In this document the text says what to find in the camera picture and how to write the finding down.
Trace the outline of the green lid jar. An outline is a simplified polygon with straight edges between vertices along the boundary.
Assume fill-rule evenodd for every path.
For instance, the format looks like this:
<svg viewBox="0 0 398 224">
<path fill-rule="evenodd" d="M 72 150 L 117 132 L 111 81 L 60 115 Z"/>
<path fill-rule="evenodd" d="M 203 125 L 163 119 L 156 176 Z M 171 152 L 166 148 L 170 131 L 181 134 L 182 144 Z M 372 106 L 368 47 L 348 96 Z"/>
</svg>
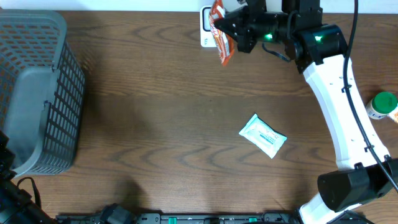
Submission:
<svg viewBox="0 0 398 224">
<path fill-rule="evenodd" d="M 388 91 L 378 93 L 366 105 L 366 112 L 372 119 L 383 119 L 397 108 L 397 97 Z"/>
</svg>

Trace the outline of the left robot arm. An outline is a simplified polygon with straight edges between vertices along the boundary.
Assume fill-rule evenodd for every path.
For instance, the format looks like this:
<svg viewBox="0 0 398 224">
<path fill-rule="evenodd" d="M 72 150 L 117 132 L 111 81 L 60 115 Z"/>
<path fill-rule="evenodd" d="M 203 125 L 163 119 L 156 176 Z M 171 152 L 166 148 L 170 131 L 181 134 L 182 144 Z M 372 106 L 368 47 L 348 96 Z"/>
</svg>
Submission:
<svg viewBox="0 0 398 224">
<path fill-rule="evenodd" d="M 34 180 L 26 177 L 17 184 L 12 182 L 16 173 L 11 170 L 15 155 L 6 148 L 9 138 L 1 132 L 1 224 L 46 224 L 56 223 L 41 208 L 40 194 Z M 19 184 L 29 179 L 34 189 L 35 201 Z"/>
</svg>

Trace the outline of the red Top chocolate bar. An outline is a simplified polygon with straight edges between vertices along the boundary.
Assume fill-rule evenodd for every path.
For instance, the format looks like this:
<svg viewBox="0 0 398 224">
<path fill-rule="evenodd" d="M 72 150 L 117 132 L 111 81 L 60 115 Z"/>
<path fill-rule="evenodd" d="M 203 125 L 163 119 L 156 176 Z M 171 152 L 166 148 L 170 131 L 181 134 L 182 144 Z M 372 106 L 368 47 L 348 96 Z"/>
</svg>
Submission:
<svg viewBox="0 0 398 224">
<path fill-rule="evenodd" d="M 215 27 L 215 22 L 224 19 L 225 14 L 226 11 L 223 5 L 223 1 L 215 0 L 210 9 L 208 20 L 210 24 L 210 31 L 215 40 L 221 64 L 223 66 L 227 66 L 229 60 L 234 54 L 234 40 L 230 36 L 225 34 L 223 31 Z"/>
</svg>

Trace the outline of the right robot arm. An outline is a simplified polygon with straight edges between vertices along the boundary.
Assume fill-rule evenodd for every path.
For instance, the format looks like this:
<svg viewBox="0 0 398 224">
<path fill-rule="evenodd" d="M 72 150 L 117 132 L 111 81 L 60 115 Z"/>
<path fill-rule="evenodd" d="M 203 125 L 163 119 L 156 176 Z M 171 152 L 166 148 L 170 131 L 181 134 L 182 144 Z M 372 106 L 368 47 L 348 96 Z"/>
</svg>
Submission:
<svg viewBox="0 0 398 224">
<path fill-rule="evenodd" d="M 318 193 L 291 216 L 291 223 L 333 223 L 355 217 L 355 208 L 397 188 L 397 160 L 377 136 L 356 86 L 352 40 L 324 24 L 319 0 L 283 1 L 280 12 L 264 1 L 242 1 L 228 12 L 215 1 L 208 20 L 222 63 L 257 43 L 280 43 L 281 59 L 293 61 L 313 90 L 335 148 L 337 170 L 317 179 Z"/>
</svg>

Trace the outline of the mint Zappy wipes pack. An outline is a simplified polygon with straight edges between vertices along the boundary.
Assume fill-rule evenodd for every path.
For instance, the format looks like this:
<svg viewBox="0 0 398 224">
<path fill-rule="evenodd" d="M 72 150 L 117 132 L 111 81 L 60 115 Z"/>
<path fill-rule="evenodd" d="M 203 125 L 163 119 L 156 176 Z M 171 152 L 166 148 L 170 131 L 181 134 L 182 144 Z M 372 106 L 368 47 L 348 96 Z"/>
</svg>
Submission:
<svg viewBox="0 0 398 224">
<path fill-rule="evenodd" d="M 271 159 L 275 157 L 279 149 L 287 140 L 287 137 L 274 131 L 256 113 L 250 118 L 239 135 L 255 144 Z"/>
</svg>

